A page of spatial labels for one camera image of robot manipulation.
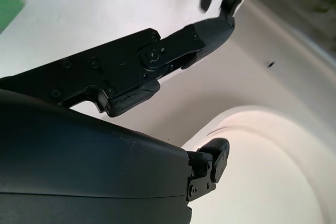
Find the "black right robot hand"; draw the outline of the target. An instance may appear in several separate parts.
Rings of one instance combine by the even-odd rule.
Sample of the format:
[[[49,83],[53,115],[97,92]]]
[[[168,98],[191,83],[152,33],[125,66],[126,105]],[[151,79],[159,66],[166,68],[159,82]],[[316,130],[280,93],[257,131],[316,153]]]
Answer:
[[[1,223],[189,223],[215,190],[229,142],[186,151],[72,110],[110,117],[152,98],[159,80],[208,56],[232,17],[161,38],[154,29],[1,79]]]

